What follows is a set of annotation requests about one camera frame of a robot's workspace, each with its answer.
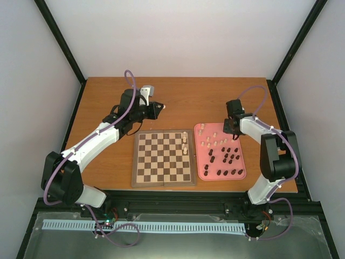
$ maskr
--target gray wall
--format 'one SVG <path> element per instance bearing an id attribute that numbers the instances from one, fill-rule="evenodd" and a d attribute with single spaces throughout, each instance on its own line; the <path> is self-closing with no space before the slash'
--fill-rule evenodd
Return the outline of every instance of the gray wall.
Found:
<path id="1" fill-rule="evenodd" d="M 47 0 L 86 76 L 274 76 L 315 0 Z"/>
<path id="2" fill-rule="evenodd" d="M 279 94 L 298 136 L 313 200 L 345 258 L 345 1 L 328 1 L 282 81 Z"/>
<path id="3" fill-rule="evenodd" d="M 15 258 L 79 85 L 34 1 L 0 8 L 0 258 Z"/>

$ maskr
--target wooden table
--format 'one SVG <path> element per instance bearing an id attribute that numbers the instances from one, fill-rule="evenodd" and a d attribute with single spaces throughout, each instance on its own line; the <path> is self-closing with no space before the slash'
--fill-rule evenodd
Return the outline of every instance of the wooden table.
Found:
<path id="1" fill-rule="evenodd" d="M 202 122 L 223 122 L 227 117 L 225 103 L 253 85 L 267 87 L 265 78 L 137 78 L 137 86 L 153 85 L 155 93 L 151 100 L 166 105 L 157 120 L 145 120 L 142 130 L 193 129 Z M 111 108 L 120 102 L 125 89 L 124 78 L 89 78 L 82 95 L 77 116 L 67 143 L 72 147 L 95 130 Z M 246 112 L 253 112 L 263 99 L 264 92 L 254 89 L 241 99 Z M 269 125 L 279 127 L 270 97 L 258 113 Z M 132 190 L 188 190 L 243 192 L 250 189 L 260 175 L 260 146 L 248 136 L 240 142 L 247 170 L 243 180 L 203 181 L 197 177 L 196 186 L 140 187 L 131 186 L 134 136 L 125 136 L 106 148 L 82 173 L 84 184 L 101 189 Z M 297 192 L 294 181 L 283 185 L 281 192 Z"/>

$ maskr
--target dark brown square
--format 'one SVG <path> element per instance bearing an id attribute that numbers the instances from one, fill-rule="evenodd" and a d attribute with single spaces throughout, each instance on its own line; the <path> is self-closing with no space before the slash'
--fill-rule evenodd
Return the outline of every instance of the dark brown square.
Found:
<path id="1" fill-rule="evenodd" d="M 144 182 L 149 182 L 149 181 L 151 181 L 151 176 L 150 175 L 144 175 Z"/>
<path id="2" fill-rule="evenodd" d="M 170 182 L 176 182 L 176 174 L 172 174 L 171 176 L 170 176 Z"/>
<path id="3" fill-rule="evenodd" d="M 138 169 L 138 175 L 144 175 L 144 169 Z"/>
<path id="4" fill-rule="evenodd" d="M 190 175 L 189 174 L 184 174 L 183 175 L 183 181 L 190 181 Z"/>

